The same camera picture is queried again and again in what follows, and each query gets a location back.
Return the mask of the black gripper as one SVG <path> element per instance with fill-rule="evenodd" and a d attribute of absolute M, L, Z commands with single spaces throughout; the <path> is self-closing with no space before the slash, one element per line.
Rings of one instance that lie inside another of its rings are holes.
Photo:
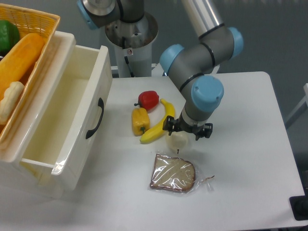
<path fill-rule="evenodd" d="M 205 123 L 202 126 L 188 125 L 182 118 L 175 119 L 168 115 L 163 122 L 163 130 L 168 132 L 168 136 L 171 136 L 173 132 L 185 131 L 195 135 L 195 140 L 198 141 L 200 138 L 210 138 L 213 132 L 213 124 Z"/>

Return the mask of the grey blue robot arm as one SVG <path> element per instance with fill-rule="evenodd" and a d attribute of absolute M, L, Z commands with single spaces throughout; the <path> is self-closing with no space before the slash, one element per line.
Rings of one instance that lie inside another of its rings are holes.
<path fill-rule="evenodd" d="M 184 0 L 182 4 L 199 42 L 189 49 L 172 45 L 160 57 L 164 73 L 186 101 L 179 118 L 168 115 L 161 129 L 209 138 L 213 126 L 208 119 L 219 106 L 224 88 L 207 71 L 239 55 L 244 41 L 236 28 L 224 25 L 212 1 Z M 142 0 L 79 0 L 77 6 L 89 28 L 104 28 L 115 49 L 120 77 L 151 74 L 152 43 L 158 25 L 145 11 Z"/>

